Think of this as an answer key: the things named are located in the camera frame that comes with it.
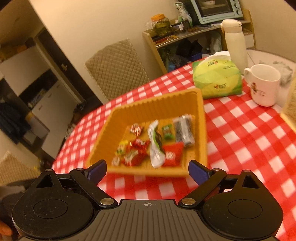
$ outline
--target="door frame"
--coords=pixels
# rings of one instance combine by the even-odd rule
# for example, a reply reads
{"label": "door frame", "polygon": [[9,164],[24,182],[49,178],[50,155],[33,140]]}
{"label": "door frame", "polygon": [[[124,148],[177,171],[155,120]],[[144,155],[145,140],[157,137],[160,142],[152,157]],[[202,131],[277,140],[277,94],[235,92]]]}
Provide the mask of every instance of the door frame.
{"label": "door frame", "polygon": [[69,79],[65,76],[65,74],[61,71],[61,69],[58,67],[56,62],[53,60],[53,58],[49,55],[46,48],[43,46],[41,41],[38,39],[38,36],[46,30],[45,27],[43,27],[35,37],[33,37],[37,49],[41,52],[42,57],[45,59],[45,61],[48,63],[49,67],[53,71],[53,73],[57,76],[57,78],[63,83],[63,85],[66,87],[66,89],[72,94],[72,96],[79,102],[84,102],[85,99],[80,95],[78,90],[72,85],[72,83],[69,81]]}

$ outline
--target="mug handle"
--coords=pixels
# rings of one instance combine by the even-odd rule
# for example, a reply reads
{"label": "mug handle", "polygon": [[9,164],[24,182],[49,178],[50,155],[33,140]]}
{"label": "mug handle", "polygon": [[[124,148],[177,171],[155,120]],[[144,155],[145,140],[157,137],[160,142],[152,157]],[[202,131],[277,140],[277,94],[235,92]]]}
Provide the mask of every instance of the mug handle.
{"label": "mug handle", "polygon": [[246,82],[248,83],[248,85],[250,85],[250,82],[247,79],[247,75],[251,72],[250,68],[245,68],[244,69],[244,79],[246,80]]}

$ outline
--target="white mug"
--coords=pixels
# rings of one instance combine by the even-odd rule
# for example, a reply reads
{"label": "white mug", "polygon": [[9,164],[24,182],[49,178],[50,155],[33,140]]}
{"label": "white mug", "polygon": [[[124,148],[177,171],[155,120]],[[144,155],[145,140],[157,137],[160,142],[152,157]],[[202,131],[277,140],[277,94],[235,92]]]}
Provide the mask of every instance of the white mug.
{"label": "white mug", "polygon": [[253,101],[262,106],[273,106],[279,87],[281,73],[272,66],[256,64],[245,68],[244,78],[251,87]]}

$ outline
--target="door handle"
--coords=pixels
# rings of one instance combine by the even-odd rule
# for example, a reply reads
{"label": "door handle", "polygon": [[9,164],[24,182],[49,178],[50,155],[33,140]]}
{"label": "door handle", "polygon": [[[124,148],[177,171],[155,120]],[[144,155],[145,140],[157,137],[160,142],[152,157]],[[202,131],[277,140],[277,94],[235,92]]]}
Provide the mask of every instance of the door handle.
{"label": "door handle", "polygon": [[65,71],[65,72],[67,71],[67,68],[68,68],[67,65],[61,64],[61,67],[62,67],[63,71]]}

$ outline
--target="orange lid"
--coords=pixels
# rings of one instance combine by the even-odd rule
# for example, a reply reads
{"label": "orange lid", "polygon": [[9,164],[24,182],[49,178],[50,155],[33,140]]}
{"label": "orange lid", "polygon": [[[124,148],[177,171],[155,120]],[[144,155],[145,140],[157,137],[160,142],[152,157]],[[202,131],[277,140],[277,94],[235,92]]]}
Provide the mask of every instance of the orange lid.
{"label": "orange lid", "polygon": [[165,15],[164,14],[157,14],[157,15],[153,16],[151,18],[151,20],[152,21],[158,21],[158,20],[163,19],[163,18],[165,18]]}

